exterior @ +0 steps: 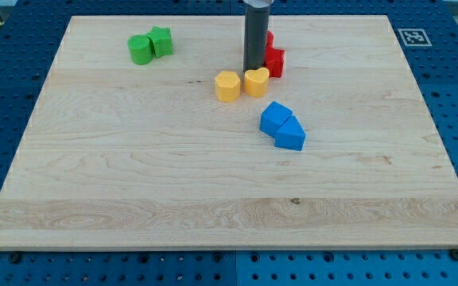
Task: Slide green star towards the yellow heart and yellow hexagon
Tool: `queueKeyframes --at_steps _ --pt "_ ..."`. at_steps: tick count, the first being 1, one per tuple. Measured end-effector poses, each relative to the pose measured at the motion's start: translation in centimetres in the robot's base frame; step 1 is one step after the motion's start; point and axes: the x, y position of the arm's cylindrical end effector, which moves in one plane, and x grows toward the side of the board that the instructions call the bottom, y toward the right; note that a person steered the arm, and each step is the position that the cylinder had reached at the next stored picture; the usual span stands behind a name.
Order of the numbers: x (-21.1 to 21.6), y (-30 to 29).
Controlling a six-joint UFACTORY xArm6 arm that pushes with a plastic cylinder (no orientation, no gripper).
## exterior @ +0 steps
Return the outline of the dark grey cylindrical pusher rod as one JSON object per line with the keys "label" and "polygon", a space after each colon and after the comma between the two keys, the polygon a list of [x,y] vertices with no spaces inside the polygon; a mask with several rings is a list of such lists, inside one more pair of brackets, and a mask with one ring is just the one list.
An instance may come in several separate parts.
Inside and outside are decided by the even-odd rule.
{"label": "dark grey cylindrical pusher rod", "polygon": [[271,0],[245,0],[243,70],[261,68],[265,62]]}

